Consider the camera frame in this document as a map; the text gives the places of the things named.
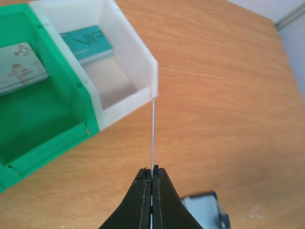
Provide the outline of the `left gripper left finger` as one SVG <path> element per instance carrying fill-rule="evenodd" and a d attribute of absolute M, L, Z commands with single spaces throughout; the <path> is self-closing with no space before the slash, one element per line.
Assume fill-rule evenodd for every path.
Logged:
<path fill-rule="evenodd" d="M 101 229 L 149 229 L 151 227 L 152 175 L 141 168 L 117 209 Z"/>

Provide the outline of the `blue card holder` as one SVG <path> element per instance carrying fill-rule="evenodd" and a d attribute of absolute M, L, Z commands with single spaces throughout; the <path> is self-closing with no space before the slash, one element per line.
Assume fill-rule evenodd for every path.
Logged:
<path fill-rule="evenodd" d="M 220 206 L 215 191 L 185 196 L 181 200 L 203 229 L 231 229 L 229 216 Z"/>

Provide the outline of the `teal credit card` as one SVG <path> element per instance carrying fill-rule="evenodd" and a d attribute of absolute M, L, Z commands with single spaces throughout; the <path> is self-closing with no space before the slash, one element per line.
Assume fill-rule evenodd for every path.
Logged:
<path fill-rule="evenodd" d="M 152 139 L 151 139 L 151 169 L 154 169 L 154 135 L 155 135 L 155 98 L 152 99 Z"/>

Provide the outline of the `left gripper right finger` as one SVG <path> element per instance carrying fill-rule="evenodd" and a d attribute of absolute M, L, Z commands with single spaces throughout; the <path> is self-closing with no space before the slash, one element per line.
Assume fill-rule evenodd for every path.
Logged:
<path fill-rule="evenodd" d="M 183 205 L 164 168 L 154 166 L 152 181 L 152 227 L 154 229 L 202 228 Z"/>

